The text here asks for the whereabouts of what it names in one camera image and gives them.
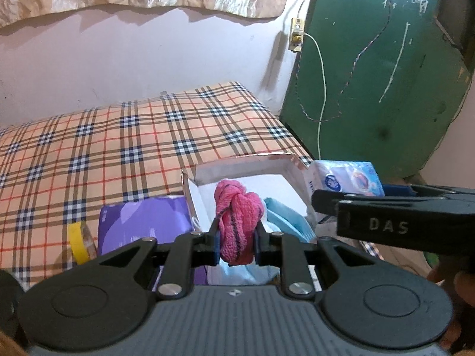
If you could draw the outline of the person right hand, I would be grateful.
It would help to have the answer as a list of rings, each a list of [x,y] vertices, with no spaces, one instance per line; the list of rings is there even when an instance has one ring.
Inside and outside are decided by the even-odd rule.
[[[453,318],[440,345],[452,355],[474,355],[474,262],[440,256],[427,275],[449,294]]]

